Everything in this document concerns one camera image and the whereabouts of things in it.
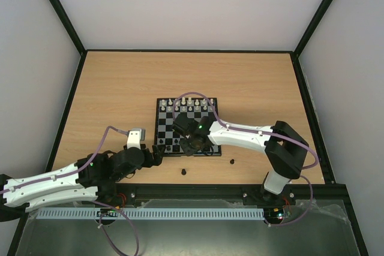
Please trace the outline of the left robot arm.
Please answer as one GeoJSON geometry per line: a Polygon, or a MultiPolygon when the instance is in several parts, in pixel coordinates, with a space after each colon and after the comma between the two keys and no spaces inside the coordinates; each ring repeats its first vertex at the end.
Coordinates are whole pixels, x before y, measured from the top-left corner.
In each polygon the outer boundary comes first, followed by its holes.
{"type": "Polygon", "coordinates": [[[116,183],[141,168],[159,166],[166,146],[153,145],[90,154],[66,167],[25,178],[1,175],[1,221],[7,222],[41,207],[71,201],[111,202],[116,183]]]}

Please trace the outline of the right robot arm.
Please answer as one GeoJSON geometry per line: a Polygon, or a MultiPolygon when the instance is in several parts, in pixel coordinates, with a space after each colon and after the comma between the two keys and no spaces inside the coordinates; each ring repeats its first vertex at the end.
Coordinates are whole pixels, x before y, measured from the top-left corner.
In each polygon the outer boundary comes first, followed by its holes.
{"type": "Polygon", "coordinates": [[[272,168],[256,193],[256,203],[264,206],[284,202],[285,186],[299,179],[308,153],[308,143],[286,122],[272,126],[252,127],[204,116],[200,121],[178,115],[173,130],[182,137],[182,151],[191,156],[214,145],[236,146],[260,152],[272,168]]]}

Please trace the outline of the black silver chess board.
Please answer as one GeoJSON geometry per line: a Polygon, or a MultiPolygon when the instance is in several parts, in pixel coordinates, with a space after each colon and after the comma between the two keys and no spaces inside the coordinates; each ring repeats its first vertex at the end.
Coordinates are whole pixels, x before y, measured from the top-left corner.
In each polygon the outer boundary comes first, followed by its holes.
{"type": "Polygon", "coordinates": [[[195,121],[200,121],[201,118],[205,117],[205,116],[209,116],[209,117],[214,117],[214,113],[218,113],[218,101],[216,98],[213,98],[214,99],[214,105],[211,104],[210,102],[210,99],[207,101],[206,100],[206,105],[202,105],[202,100],[204,98],[202,97],[191,97],[192,98],[192,105],[188,105],[188,98],[189,97],[185,97],[185,100],[186,100],[186,105],[184,105],[186,107],[186,111],[183,112],[181,110],[181,107],[183,107],[183,105],[181,104],[181,101],[182,101],[182,98],[180,100],[177,100],[176,98],[171,98],[173,100],[173,111],[172,112],[168,112],[167,111],[167,107],[170,106],[168,105],[168,101],[169,101],[169,98],[158,98],[157,99],[157,112],[156,112],[156,117],[155,117],[155,134],[154,134],[154,143],[155,144],[160,144],[159,143],[159,140],[160,139],[163,139],[164,140],[164,145],[167,147],[167,146],[171,146],[171,151],[167,151],[165,150],[165,156],[183,156],[184,153],[180,147],[180,144],[174,144],[174,139],[177,138],[179,139],[182,139],[182,136],[180,136],[179,134],[177,134],[176,132],[174,132],[172,130],[172,124],[173,124],[173,118],[174,117],[177,117],[180,113],[187,116],[188,118],[191,118],[191,119],[194,119],[195,121]],[[195,112],[194,111],[194,107],[196,106],[195,105],[195,100],[198,99],[200,101],[200,111],[199,112],[195,112]],[[161,111],[161,100],[165,100],[166,101],[166,111],[161,111]],[[179,111],[176,112],[175,111],[175,106],[179,106],[179,111]],[[189,112],[188,111],[188,107],[189,106],[193,106],[193,111],[192,112],[189,112]],[[203,106],[207,106],[207,111],[203,111],[203,106]],[[215,107],[215,111],[211,111],[210,109],[210,106],[214,106],[215,107]],[[171,138],[172,139],[172,144],[171,145],[167,145],[166,144],[166,139],[167,138],[171,138]],[[173,151],[173,145],[178,145],[179,146],[179,152],[174,152],[173,151]]]}

